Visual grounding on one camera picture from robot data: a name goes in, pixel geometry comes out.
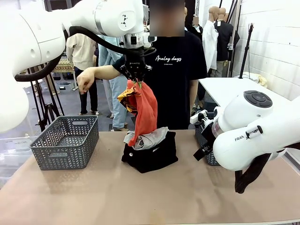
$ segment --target folded clothes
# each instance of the folded clothes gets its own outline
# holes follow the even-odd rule
[[[156,130],[158,102],[146,83],[143,82],[140,88],[138,82],[134,84],[131,80],[128,80],[127,89],[118,96],[118,100],[128,111],[137,114],[135,135],[128,142],[129,146],[134,146],[139,135],[149,134]]]
[[[132,146],[134,150],[146,150],[150,149],[157,144],[161,143],[169,131],[168,127],[161,127],[159,129],[156,129],[155,131],[146,134],[146,135],[139,135],[135,145]],[[124,138],[125,143],[129,143],[129,141],[135,136],[134,131],[128,131],[127,135]]]
[[[178,161],[176,156],[175,132],[168,131],[165,139],[147,150],[134,150],[125,144],[122,161],[146,173],[162,169]]]

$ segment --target brown tabletop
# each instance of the brown tabletop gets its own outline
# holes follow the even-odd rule
[[[121,162],[123,132],[100,132],[83,170],[41,171],[31,157],[0,190],[1,225],[252,223],[300,219],[300,176],[269,162],[244,194],[234,172],[193,157],[193,130],[176,131],[179,161],[140,174]]]

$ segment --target black pants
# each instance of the black pants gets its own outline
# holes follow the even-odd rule
[[[82,70],[78,69],[77,67],[74,67],[75,69],[75,77],[77,78],[79,74],[81,74]],[[90,109],[92,111],[97,111],[98,108],[98,95],[97,95],[97,85],[96,81],[92,84],[92,86],[89,89],[90,93]],[[86,110],[86,105],[87,105],[87,98],[88,98],[88,93],[86,92],[85,94],[80,94],[80,101],[81,101],[81,112],[82,114],[88,113]]]

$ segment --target black t-shirt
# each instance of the black t-shirt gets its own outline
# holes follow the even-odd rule
[[[202,42],[185,31],[184,37],[158,37],[153,47],[156,53],[145,58],[152,71],[144,77],[144,82],[157,99],[157,127],[187,129],[190,118],[189,82],[207,77]],[[120,71],[124,63],[122,57],[113,67]]]
[[[226,61],[228,60],[228,44],[230,42],[230,37],[233,35],[233,26],[230,23],[221,21],[220,26],[218,26],[218,22],[215,23],[215,29],[219,33],[217,38],[217,61]],[[234,46],[239,39],[240,37],[238,33],[236,33]]]

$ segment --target dark basket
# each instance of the dark basket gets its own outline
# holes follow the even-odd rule
[[[60,116],[30,147],[41,170],[83,169],[98,139],[98,116]]]
[[[196,135],[197,141],[198,141],[198,143],[199,143],[200,146],[204,145],[207,142],[207,140],[202,136],[201,132],[202,132],[201,126],[197,125],[196,129],[195,129],[195,135]],[[207,162],[208,165],[212,165],[212,166],[220,165],[216,161],[213,152],[211,152],[210,154],[206,155],[205,159],[206,159],[206,162]]]

